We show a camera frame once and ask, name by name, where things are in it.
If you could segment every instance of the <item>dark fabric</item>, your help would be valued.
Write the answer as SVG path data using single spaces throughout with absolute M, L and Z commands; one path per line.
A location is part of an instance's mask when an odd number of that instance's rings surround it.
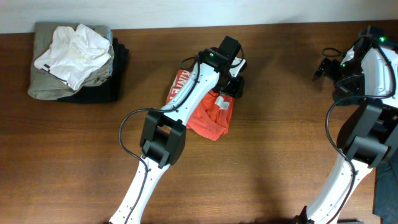
M 398 153 L 377 167 L 374 214 L 383 224 L 398 223 Z
M 119 44 L 117 38 L 113 39 L 113 72 L 112 76 L 100 86 L 84 86 L 72 96 L 59 98 L 57 101 L 69 103 L 110 103 L 118 100 L 120 82 L 124 67 L 127 63 L 129 50 Z

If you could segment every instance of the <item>dark blue cloth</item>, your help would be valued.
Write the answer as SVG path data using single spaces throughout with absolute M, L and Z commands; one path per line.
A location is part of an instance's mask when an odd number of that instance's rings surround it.
M 398 152 L 377 167 L 373 214 L 382 224 L 398 223 Z

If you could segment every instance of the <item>stack of clothes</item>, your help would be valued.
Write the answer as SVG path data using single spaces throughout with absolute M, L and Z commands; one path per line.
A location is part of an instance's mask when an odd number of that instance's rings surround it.
M 107 26 L 36 23 L 28 94 L 72 103 L 116 101 L 128 55 Z

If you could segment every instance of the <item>wood grain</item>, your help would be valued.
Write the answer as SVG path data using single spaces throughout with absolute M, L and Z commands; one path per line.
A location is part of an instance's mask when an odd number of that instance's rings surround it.
M 336 158 L 324 130 L 332 82 L 312 81 L 322 48 L 346 49 L 367 25 L 396 34 L 396 21 L 189 29 L 116 30 L 130 49 L 121 99 L 76 105 L 27 94 L 33 34 L 0 35 L 0 223 L 102 223 L 116 211 L 137 169 L 118 144 L 128 112 L 160 108 L 179 61 L 242 43 L 248 67 L 229 134 L 213 142 L 193 131 L 180 160 L 160 180 L 144 223 L 239 223 L 298 215 L 319 193 Z M 355 107 L 338 108 L 336 136 Z M 144 114 L 124 130 L 139 153 Z M 372 215 L 374 172 L 341 218 Z

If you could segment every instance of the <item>robotic arm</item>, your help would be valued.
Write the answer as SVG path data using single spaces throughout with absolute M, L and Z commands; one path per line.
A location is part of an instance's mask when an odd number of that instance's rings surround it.
M 244 79 L 238 74 L 244 70 L 246 61 L 244 54 L 243 58 L 236 58 L 241 50 L 237 40 L 226 36 L 218 48 L 199 52 L 192 75 L 179 93 L 161 110 L 148 112 L 140 141 L 145 164 L 140 162 L 122 204 L 108 223 L 140 223 L 156 184 L 183 151 L 191 114 L 210 90 L 235 98 L 242 95 Z M 168 127 L 170 132 L 159 129 L 161 126 Z
M 304 207 L 294 223 L 337 223 L 339 213 L 360 181 L 396 152 L 397 46 L 384 37 L 383 30 L 368 27 L 359 34 L 353 47 L 342 54 L 345 56 L 342 62 L 326 58 L 315 73 L 317 77 L 326 75 L 334 81 L 335 105 L 354 103 L 359 108 L 340 129 L 336 146 L 341 154 L 323 189 L 308 207 Z

